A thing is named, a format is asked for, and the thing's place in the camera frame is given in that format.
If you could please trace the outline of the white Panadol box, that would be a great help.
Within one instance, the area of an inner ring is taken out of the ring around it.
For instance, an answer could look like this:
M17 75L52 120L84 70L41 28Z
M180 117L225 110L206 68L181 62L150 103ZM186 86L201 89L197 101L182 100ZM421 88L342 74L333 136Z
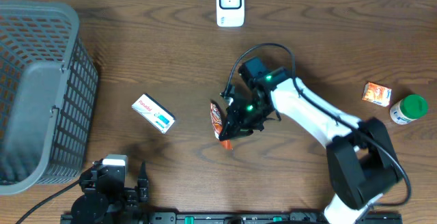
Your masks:
M162 134L174 124L175 117L148 94L142 94L133 104L132 109L144 117Z

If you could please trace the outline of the orange Top chocolate bar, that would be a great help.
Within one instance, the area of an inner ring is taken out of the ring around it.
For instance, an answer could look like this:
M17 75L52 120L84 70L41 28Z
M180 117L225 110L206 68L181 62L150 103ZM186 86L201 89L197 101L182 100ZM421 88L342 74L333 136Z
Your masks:
M223 129L223 120L221 118L221 111L219 109L219 106L216 105L214 102L210 103L210 118L211 118L211 122L212 122L214 135L219 140L220 144L226 150L233 150L233 147L231 146L230 140L221 141L219 139L219 135Z

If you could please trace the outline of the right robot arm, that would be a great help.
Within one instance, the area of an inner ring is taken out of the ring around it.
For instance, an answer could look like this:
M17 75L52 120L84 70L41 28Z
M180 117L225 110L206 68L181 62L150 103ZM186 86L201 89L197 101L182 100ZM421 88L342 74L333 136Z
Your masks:
M340 111L284 68L242 67L239 75L252 97L239 97L233 85L227 84L221 93L228 104L227 117L218 139L227 141L263 130L271 113L294 120L326 150L335 192L323 211L327 223L357 223L397 183L410 185L380 120L363 121Z

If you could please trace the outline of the small orange snack box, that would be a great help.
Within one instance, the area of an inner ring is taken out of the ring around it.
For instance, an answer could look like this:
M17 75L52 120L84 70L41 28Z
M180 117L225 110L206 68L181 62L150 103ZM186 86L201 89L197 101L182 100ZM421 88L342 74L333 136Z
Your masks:
M362 100L387 107L390 104L392 89L368 82L363 90Z

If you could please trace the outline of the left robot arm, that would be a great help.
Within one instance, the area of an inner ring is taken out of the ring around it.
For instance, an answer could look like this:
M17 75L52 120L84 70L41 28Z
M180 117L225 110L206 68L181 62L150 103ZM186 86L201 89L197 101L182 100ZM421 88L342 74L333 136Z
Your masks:
M83 192L72 205L72 223L148 223L141 203L149 199L149 179L145 163L141 163L137 185L125 186L126 167L96 161L81 174Z

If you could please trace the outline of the green lid white jar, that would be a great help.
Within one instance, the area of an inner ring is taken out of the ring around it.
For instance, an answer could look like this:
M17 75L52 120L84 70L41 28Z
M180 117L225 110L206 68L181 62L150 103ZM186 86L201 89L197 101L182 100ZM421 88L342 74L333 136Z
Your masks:
M406 125L423 117L427 112L426 99L420 95L412 94L394 104L390 108L389 115L395 123Z

